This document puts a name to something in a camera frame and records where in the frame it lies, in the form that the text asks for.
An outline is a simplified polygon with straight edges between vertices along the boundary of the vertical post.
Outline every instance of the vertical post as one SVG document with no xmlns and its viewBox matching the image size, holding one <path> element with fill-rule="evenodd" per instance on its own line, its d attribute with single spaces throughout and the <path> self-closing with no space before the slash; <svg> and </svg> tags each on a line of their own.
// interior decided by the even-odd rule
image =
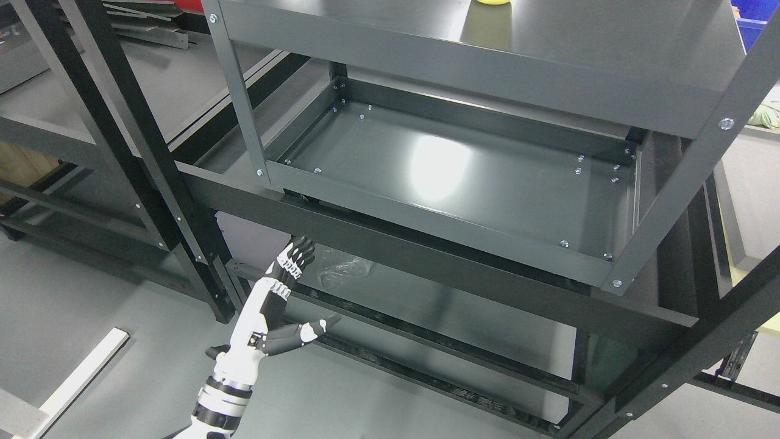
<svg viewBox="0 0 780 439">
<path fill-rule="evenodd" d="M 225 72 L 225 81 L 228 83 L 230 98 L 233 100 L 233 109 L 239 120 L 239 127 L 243 135 L 246 150 L 252 161 L 257 177 L 261 183 L 271 185 L 271 178 L 268 175 L 268 168 L 265 165 L 265 151 L 263 142 L 260 140 L 260 134 L 257 132 L 257 126 L 252 116 L 252 103 L 249 94 L 246 91 L 241 66 L 236 50 L 233 48 L 228 29 L 225 27 L 225 21 L 222 19 L 222 10 L 217 0 L 203 0 L 203 7 L 206 13 L 206 21 L 211 31 L 211 38 L 214 40 L 214 48 L 217 51 L 219 64 Z"/>
<path fill-rule="evenodd" d="M 601 288 L 621 294 L 672 229 L 704 181 L 734 142 L 780 72 L 780 14 L 776 13 L 743 60 L 704 128 L 664 184 L 639 228 L 615 260 Z"/>
</svg>

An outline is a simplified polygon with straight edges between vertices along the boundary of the bolt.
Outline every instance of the bolt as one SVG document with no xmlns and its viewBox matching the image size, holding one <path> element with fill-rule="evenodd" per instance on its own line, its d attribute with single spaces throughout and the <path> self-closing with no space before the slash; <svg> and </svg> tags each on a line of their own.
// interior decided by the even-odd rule
<svg viewBox="0 0 780 439">
<path fill-rule="evenodd" d="M 721 121 L 718 122 L 718 126 L 723 131 L 731 130 L 734 127 L 734 119 L 730 119 L 728 117 L 725 119 L 721 119 Z"/>
</svg>

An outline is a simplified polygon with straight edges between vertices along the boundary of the robotic hand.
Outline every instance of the robotic hand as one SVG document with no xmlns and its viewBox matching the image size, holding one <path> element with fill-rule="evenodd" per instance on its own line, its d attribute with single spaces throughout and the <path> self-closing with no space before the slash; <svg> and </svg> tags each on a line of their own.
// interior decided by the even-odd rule
<svg viewBox="0 0 780 439">
<path fill-rule="evenodd" d="M 230 344 L 209 348 L 214 372 L 198 393 L 192 424 L 175 439 L 226 439 L 238 428 L 257 381 L 260 360 L 316 340 L 341 319 L 336 314 L 316 322 L 276 328 L 287 306 L 290 288 L 314 260 L 314 242 L 294 237 L 255 283 L 236 321 Z"/>
</svg>

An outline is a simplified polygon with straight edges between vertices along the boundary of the gray floor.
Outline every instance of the gray floor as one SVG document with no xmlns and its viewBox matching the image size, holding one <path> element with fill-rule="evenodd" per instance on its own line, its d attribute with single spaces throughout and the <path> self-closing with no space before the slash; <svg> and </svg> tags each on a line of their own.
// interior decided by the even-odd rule
<svg viewBox="0 0 780 439">
<path fill-rule="evenodd" d="M 163 437 L 182 427 L 211 370 L 204 347 L 230 327 L 208 307 L 0 239 L 0 387 L 39 405 L 110 330 L 131 340 L 47 434 Z M 740 381 L 780 394 L 780 341 L 759 336 Z M 235 435 L 355 438 L 536 434 L 317 346 L 266 361 Z M 695 387 L 677 390 L 615 437 L 777 437 L 780 416 Z"/>
</svg>

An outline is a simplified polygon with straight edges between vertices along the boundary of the clear plastic bag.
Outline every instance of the clear plastic bag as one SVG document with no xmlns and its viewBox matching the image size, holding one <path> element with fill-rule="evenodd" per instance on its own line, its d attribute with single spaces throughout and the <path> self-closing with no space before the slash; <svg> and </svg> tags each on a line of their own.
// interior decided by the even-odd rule
<svg viewBox="0 0 780 439">
<path fill-rule="evenodd" d="M 318 277 L 325 290 L 340 287 L 348 279 L 360 279 L 371 274 L 374 263 L 333 248 L 325 248 L 320 259 Z"/>
</svg>

